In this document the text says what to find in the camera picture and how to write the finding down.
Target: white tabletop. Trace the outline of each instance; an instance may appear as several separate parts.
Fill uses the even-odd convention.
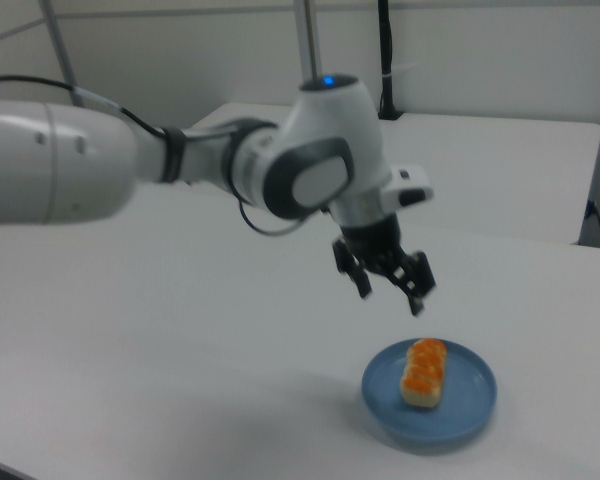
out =
[[[281,122],[289,107],[229,103],[197,126],[240,116]],[[425,167],[435,202],[410,207],[409,223],[576,243],[598,156],[600,126],[405,114],[381,122],[393,163]]]
[[[141,188],[117,218],[0,228],[0,463],[45,480],[600,479],[600,250],[404,228],[438,287],[362,301],[327,217],[263,238],[236,202]],[[492,367],[459,450],[383,443],[368,361],[439,336]]]

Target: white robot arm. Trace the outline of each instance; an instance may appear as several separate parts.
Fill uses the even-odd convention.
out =
[[[108,217],[137,180],[211,182],[289,220],[329,212],[343,234],[333,244],[338,270],[361,297],[371,292],[366,271],[379,274],[417,314],[435,285],[426,256],[400,248],[395,215],[432,189],[422,168],[389,165],[373,101],[355,77],[305,82],[280,128],[239,119],[142,129],[85,109],[0,101],[0,224]]]

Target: blue plate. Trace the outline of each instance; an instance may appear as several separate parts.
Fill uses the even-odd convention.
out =
[[[400,395],[400,378],[407,349],[417,340],[391,345],[371,360],[362,376],[362,396],[369,411],[389,433],[415,444],[472,436],[487,423],[496,403],[493,372],[468,348],[442,340],[447,360],[440,403],[432,409],[407,405]]]

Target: white wall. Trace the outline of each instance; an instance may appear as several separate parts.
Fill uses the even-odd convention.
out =
[[[400,2],[391,12],[394,64],[418,66],[396,78],[398,106],[600,124],[600,6],[422,8],[458,3],[600,1]],[[375,2],[317,4],[325,70],[357,74],[378,99]],[[152,122],[188,126],[223,102],[289,104],[295,96],[300,66],[291,0],[54,5],[78,82]],[[600,208],[600,163],[594,197]],[[587,232],[597,244],[596,229]]]
[[[18,73],[62,80],[40,5],[34,0],[0,0],[0,74]],[[0,99],[68,103],[63,91],[4,84]]]

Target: metal pole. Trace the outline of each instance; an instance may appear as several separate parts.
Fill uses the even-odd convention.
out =
[[[51,37],[51,44],[56,51],[56,57],[58,58],[58,63],[60,64],[60,70],[62,71],[64,81],[71,85],[77,85],[78,82],[76,81],[76,76],[73,73],[73,68],[71,68],[71,62],[69,61],[67,49],[62,41],[60,27],[58,26],[58,19],[53,11],[51,0],[40,0],[40,10],[42,10],[44,21],[47,24],[49,36]],[[79,97],[73,92],[69,92],[69,96],[71,97],[71,103],[73,103],[74,106],[84,107],[82,97]]]
[[[316,6],[313,0],[293,0],[300,47],[300,65],[304,80],[315,80],[322,75]]]

